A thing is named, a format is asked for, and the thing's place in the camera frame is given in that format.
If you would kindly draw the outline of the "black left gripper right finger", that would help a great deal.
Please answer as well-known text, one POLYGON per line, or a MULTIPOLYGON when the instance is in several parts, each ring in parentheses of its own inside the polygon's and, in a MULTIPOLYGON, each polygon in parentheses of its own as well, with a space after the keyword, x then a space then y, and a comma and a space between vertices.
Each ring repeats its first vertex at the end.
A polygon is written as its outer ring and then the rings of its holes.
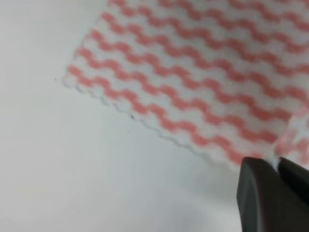
POLYGON ((281 158, 278 165, 283 189, 278 200, 278 232, 309 230, 309 171, 281 158))

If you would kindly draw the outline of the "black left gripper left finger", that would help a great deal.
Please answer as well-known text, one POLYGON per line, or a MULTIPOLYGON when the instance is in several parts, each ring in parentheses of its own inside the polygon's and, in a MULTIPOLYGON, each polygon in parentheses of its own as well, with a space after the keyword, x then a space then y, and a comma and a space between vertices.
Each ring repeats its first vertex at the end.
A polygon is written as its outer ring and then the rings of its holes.
POLYGON ((263 159, 242 160, 237 203, 243 232, 297 230, 297 197, 263 159))

